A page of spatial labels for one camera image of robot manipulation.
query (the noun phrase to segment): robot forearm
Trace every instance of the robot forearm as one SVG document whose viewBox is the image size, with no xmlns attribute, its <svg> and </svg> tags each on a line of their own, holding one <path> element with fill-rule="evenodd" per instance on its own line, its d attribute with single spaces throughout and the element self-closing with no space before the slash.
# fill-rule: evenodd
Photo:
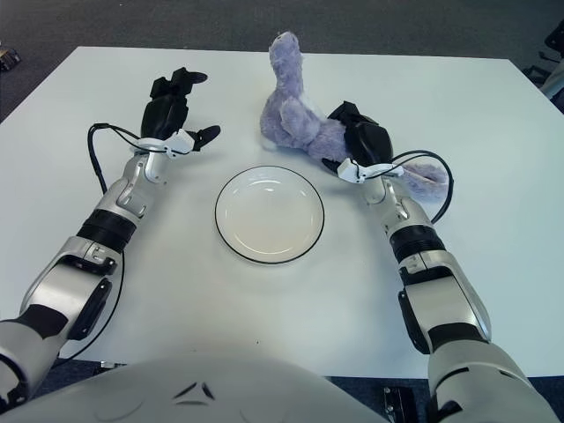
<svg viewBox="0 0 564 423">
<path fill-rule="evenodd" d="M 363 185 L 399 263 L 399 303 L 429 357 L 431 421 L 557 422 L 517 364 L 491 344 L 486 309 L 421 206 L 395 177 Z"/>
<path fill-rule="evenodd" d="M 114 273 L 157 189 L 166 183 L 164 160 L 168 158 L 153 154 L 157 155 L 136 155 L 128 162 L 122 178 L 31 285 L 21 315 L 0 322 L 0 399 L 4 407 L 25 402 L 66 341 L 85 338 L 96 324 L 112 286 L 106 276 Z M 146 177 L 147 168 L 153 180 L 158 176 L 156 182 Z"/>
</svg>

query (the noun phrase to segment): black joint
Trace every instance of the black joint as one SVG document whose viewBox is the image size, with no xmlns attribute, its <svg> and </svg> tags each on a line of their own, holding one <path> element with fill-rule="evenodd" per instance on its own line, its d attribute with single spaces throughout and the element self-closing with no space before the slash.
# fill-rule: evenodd
<svg viewBox="0 0 564 423">
<path fill-rule="evenodd" d="M 425 269 L 423 271 L 418 271 L 417 273 L 411 274 L 407 271 L 407 268 L 402 267 L 399 269 L 399 276 L 404 282 L 404 286 L 420 284 L 422 282 L 428 282 L 429 280 L 436 280 L 440 278 L 446 278 L 448 276 L 453 276 L 452 271 L 445 266 L 432 267 L 431 269 Z"/>
<path fill-rule="evenodd" d="M 423 332 L 417 323 L 415 318 L 415 313 L 413 313 L 412 305 L 407 298 L 405 290 L 400 291 L 397 295 L 399 300 L 399 306 L 402 309 L 402 316 L 404 317 L 405 328 L 407 329 L 407 334 L 413 343 L 413 346 L 423 354 L 429 354 L 429 345 L 423 336 Z"/>
<path fill-rule="evenodd" d="M 104 278 L 101 280 L 90 295 L 80 315 L 78 315 L 77 321 L 72 326 L 72 329 L 70 329 L 68 339 L 79 341 L 80 339 L 86 338 L 90 332 L 92 332 L 94 325 L 98 322 L 98 318 L 106 305 L 106 299 L 111 289 L 112 284 L 107 279 Z"/>
<path fill-rule="evenodd" d="M 8 392 L 8 401 L 4 401 L 4 399 L 0 397 L 0 414 L 3 414 L 27 401 L 30 397 L 30 387 L 26 376 L 16 363 L 2 354 L 0 354 L 0 362 L 9 367 L 18 378 L 18 385 Z"/>
<path fill-rule="evenodd" d="M 439 406 L 437 404 L 437 396 L 436 394 L 434 394 L 431 397 L 429 404 L 427 405 L 427 421 L 429 423 L 439 423 L 447 417 L 461 411 L 462 407 L 456 401 L 448 401 L 439 410 Z"/>
<path fill-rule="evenodd" d="M 435 326 L 429 331 L 429 338 L 436 351 L 442 345 L 453 341 L 479 341 L 487 342 L 478 331 L 478 328 L 469 323 L 448 323 Z"/>
<path fill-rule="evenodd" d="M 5 322 L 14 322 L 23 324 L 33 329 L 42 338 L 54 337 L 61 333 L 64 325 L 69 319 L 63 313 L 41 304 L 32 304 L 17 319 L 4 320 Z"/>
<path fill-rule="evenodd" d="M 439 235 L 432 227 L 425 225 L 402 227 L 390 236 L 390 245 L 398 262 L 422 251 L 445 249 Z"/>
<path fill-rule="evenodd" d="M 82 225 L 77 236 L 98 242 L 117 253 L 122 253 L 136 229 L 133 222 L 119 214 L 96 209 Z"/>
</svg>

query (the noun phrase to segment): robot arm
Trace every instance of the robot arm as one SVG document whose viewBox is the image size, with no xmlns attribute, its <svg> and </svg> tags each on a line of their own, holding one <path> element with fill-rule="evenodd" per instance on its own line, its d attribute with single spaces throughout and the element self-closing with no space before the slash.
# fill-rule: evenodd
<svg viewBox="0 0 564 423">
<path fill-rule="evenodd" d="M 384 175 L 363 191 L 398 262 L 407 333 L 430 354 L 430 420 L 557 422 L 517 364 L 491 343 L 484 304 L 401 180 Z"/>
<path fill-rule="evenodd" d="M 199 151 L 219 134 L 219 127 L 198 133 L 181 129 L 188 113 L 185 96 L 204 80 L 204 74 L 182 68 L 170 81 L 154 82 L 140 148 L 122 177 L 30 286 L 20 316 L 0 322 L 0 412 L 29 399 L 68 340 L 90 334 L 112 287 L 106 276 L 114 273 L 125 246 L 167 184 L 169 162 Z"/>
</svg>

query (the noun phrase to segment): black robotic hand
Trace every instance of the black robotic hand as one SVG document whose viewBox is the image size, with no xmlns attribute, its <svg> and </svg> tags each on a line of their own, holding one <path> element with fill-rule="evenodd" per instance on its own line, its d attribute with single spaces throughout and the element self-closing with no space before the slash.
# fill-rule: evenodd
<svg viewBox="0 0 564 423">
<path fill-rule="evenodd" d="M 156 79 L 152 84 L 152 100 L 145 107 L 141 122 L 142 138 L 167 139 L 178 131 L 188 115 L 186 96 L 192 92 L 194 84 L 200 84 L 207 79 L 207 75 L 200 72 L 189 72 L 180 68 L 173 72 L 170 81 L 164 77 Z M 193 151 L 200 149 L 219 135 L 220 127 L 211 126 L 198 132 L 187 131 L 194 138 Z"/>
<path fill-rule="evenodd" d="M 355 104 L 344 101 L 329 118 L 340 121 L 346 127 L 346 149 L 351 159 L 359 165 L 370 167 L 391 162 L 393 150 L 388 131 L 369 117 L 361 115 Z M 323 164 L 335 173 L 340 165 L 327 159 L 323 159 Z"/>
</svg>

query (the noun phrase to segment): white table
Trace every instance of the white table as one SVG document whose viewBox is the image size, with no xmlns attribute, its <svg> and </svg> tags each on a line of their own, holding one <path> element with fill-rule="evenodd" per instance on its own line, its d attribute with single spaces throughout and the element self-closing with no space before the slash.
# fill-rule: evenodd
<svg viewBox="0 0 564 423">
<path fill-rule="evenodd" d="M 397 304 L 396 262 L 359 187 L 261 137 L 275 83 L 266 53 L 75 50 L 0 125 L 0 318 L 17 314 L 100 198 L 88 127 L 138 131 L 152 81 L 181 66 L 210 77 L 189 96 L 187 127 L 218 123 L 222 134 L 175 167 L 128 246 L 114 321 L 82 358 L 243 349 L 322 375 L 425 377 L 427 357 L 412 347 Z M 325 112 L 353 101 L 387 128 L 396 153 L 427 148 L 449 162 L 455 195 L 437 231 L 485 302 L 494 341 L 527 375 L 564 374 L 564 117 L 506 60 L 306 55 L 304 77 Z M 111 182 L 130 151 L 112 133 L 99 132 L 96 145 Z M 299 172 L 324 202 L 321 239 L 294 262 L 246 261 L 214 226 L 222 186 L 257 165 Z"/>
</svg>

